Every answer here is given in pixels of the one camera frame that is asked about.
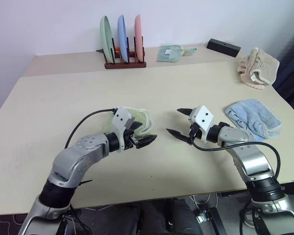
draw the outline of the beige towel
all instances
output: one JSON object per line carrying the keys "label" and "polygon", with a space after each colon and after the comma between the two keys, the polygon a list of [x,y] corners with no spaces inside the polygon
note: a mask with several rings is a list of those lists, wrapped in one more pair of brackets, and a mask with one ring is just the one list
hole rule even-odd
{"label": "beige towel", "polygon": [[256,47],[241,61],[238,72],[243,83],[262,90],[275,82],[278,68],[278,60]]}

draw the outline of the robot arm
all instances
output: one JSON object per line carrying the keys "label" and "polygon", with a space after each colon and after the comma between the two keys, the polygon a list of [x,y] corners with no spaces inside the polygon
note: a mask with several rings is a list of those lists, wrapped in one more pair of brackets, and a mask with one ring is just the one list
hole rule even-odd
{"label": "robot arm", "polygon": [[135,139],[134,130],[140,125],[129,111],[118,108],[112,119],[111,133],[82,137],[73,146],[62,150],[56,156],[47,182],[36,197],[19,235],[56,234],[76,188],[93,164],[108,156],[109,152],[122,152],[133,145],[141,148],[156,139],[156,135]]}
{"label": "robot arm", "polygon": [[245,129],[232,128],[223,122],[214,125],[214,117],[205,106],[178,111],[189,116],[189,137],[175,130],[167,130],[179,140],[203,151],[211,149],[197,146],[194,138],[217,143],[222,147],[212,149],[214,151],[226,149],[232,155],[234,165],[251,195],[252,204],[266,224],[269,234],[294,233],[294,207],[281,189],[265,155],[256,147],[256,142],[253,142],[253,136]]}

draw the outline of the green plate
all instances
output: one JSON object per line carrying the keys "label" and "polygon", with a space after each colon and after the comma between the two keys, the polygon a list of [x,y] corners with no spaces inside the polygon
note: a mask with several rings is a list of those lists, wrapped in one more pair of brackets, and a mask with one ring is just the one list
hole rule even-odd
{"label": "green plate", "polygon": [[103,16],[100,20],[100,37],[103,52],[110,63],[113,63],[114,49],[112,43],[112,32],[107,16]]}

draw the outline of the blue towel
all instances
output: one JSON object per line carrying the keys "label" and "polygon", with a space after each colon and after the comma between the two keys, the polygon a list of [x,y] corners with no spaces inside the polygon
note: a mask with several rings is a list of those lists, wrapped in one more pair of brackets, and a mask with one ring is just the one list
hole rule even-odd
{"label": "blue towel", "polygon": [[281,121],[256,99],[238,102],[225,113],[237,127],[249,130],[255,141],[277,137],[281,132]]}

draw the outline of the dish rack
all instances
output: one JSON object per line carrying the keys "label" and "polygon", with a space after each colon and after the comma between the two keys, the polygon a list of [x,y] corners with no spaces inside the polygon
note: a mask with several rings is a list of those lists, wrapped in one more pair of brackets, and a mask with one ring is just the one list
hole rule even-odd
{"label": "dish rack", "polygon": [[[128,37],[126,38],[127,41],[127,62],[123,60],[121,52],[116,51],[115,45],[114,45],[114,40],[112,38],[112,43],[113,43],[113,50],[114,50],[114,57],[113,63],[108,63],[107,57],[103,52],[104,60],[106,63],[104,64],[104,67],[109,70],[109,69],[132,69],[132,68],[145,68],[146,67],[146,62],[145,62],[145,48],[143,46],[143,61],[139,61],[137,58],[137,51],[136,51],[136,42],[135,42],[135,37],[134,37],[134,51],[129,51],[129,44],[128,44]],[[129,58],[135,58],[135,62],[130,62]]]}

